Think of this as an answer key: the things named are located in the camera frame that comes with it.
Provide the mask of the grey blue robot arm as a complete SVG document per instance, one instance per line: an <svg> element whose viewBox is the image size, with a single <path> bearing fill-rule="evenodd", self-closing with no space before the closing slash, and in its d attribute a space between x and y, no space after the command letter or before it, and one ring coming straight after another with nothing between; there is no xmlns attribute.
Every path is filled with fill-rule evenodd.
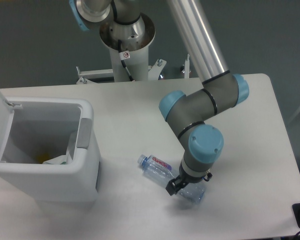
<svg viewBox="0 0 300 240"><path fill-rule="evenodd" d="M70 7L82 31L99 28L108 47L116 82L148 81L149 45L155 37L151 19L138 0L72 0ZM166 95L159 110L184 148L179 174L166 190L177 194L188 184L211 179L221 154L222 134L205 121L233 108L249 96L247 81L230 73L198 0L170 0L168 6L203 88L190 95Z"/></svg>

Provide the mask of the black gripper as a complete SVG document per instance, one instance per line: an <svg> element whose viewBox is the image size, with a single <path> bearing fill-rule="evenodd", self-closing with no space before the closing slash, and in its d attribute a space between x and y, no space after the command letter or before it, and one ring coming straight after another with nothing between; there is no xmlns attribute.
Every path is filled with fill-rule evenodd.
<svg viewBox="0 0 300 240"><path fill-rule="evenodd" d="M209 182L212 178L212 173L208 170L201 176L192 176L186 173L182 166L179 167L179 176L170 180L165 189L170 196L176 195L181 189L188 184L197 184L202 181Z"/></svg>

